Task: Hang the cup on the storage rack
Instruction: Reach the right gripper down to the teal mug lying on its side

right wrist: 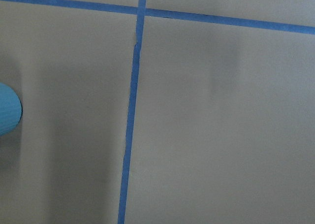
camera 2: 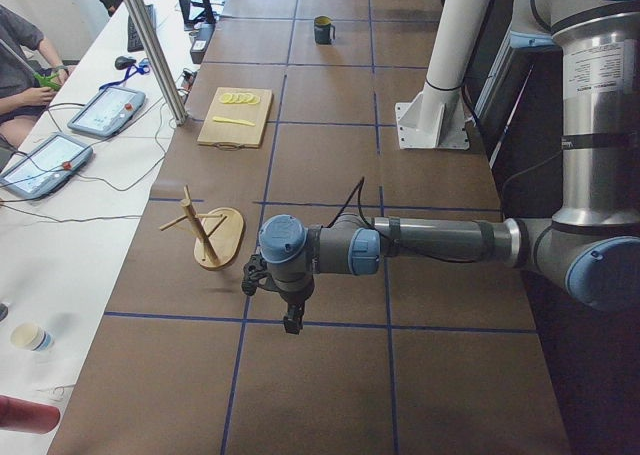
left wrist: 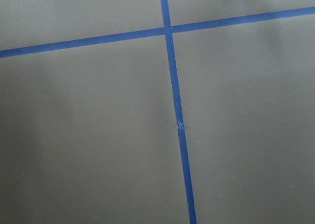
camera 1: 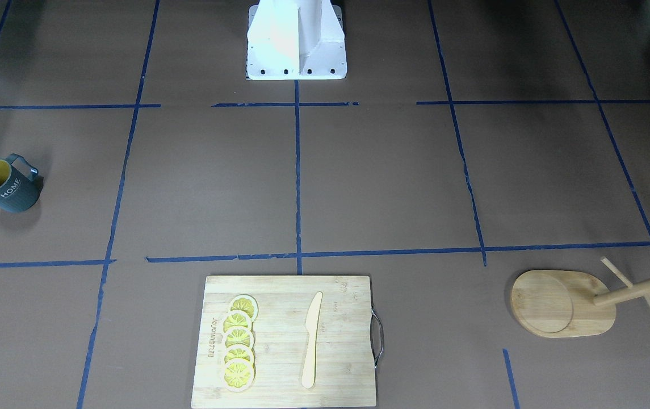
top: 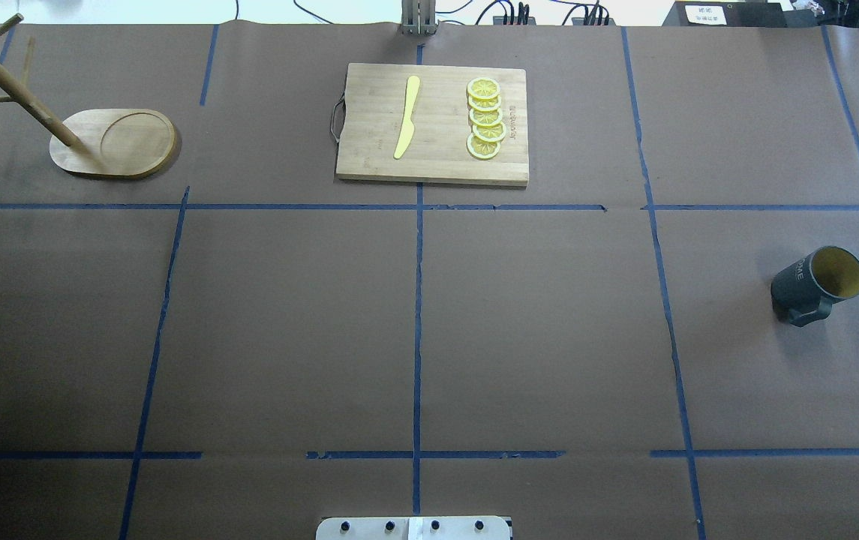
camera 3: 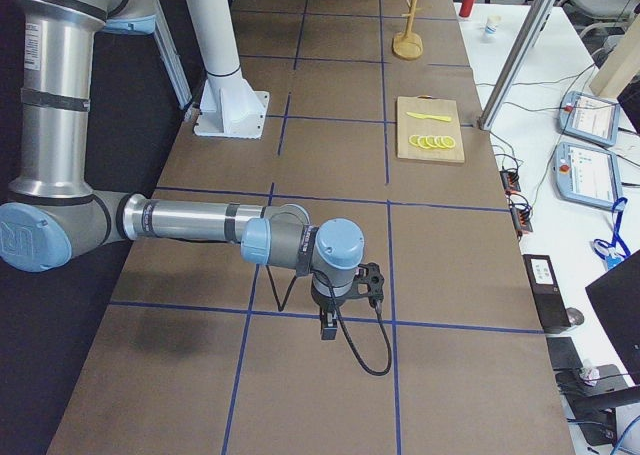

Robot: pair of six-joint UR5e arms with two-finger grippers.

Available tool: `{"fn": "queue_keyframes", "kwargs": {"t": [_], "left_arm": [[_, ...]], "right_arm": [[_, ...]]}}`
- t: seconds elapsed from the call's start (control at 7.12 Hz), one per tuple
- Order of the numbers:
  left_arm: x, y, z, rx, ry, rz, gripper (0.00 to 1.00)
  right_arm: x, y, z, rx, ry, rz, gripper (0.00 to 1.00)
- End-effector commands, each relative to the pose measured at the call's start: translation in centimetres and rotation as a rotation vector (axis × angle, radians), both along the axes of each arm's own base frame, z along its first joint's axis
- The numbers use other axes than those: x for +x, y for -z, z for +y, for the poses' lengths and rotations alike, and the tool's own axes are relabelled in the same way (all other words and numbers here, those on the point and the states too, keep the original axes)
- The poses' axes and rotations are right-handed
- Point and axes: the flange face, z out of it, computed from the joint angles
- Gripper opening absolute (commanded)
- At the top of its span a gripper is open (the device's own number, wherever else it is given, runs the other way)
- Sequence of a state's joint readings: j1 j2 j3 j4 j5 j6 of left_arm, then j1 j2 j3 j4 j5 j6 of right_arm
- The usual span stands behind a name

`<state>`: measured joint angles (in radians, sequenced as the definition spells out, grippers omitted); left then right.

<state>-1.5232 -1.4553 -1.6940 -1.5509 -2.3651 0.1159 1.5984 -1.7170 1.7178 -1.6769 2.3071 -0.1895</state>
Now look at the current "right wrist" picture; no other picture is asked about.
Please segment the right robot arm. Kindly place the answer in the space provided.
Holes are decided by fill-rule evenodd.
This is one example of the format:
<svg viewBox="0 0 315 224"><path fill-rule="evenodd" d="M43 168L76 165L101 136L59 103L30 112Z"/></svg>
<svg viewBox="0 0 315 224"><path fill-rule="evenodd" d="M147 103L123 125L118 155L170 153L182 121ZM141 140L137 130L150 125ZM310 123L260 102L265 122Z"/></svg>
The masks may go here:
<svg viewBox="0 0 315 224"><path fill-rule="evenodd" d="M22 117L22 104L15 91L8 85L0 84L0 135L14 130Z"/></svg>

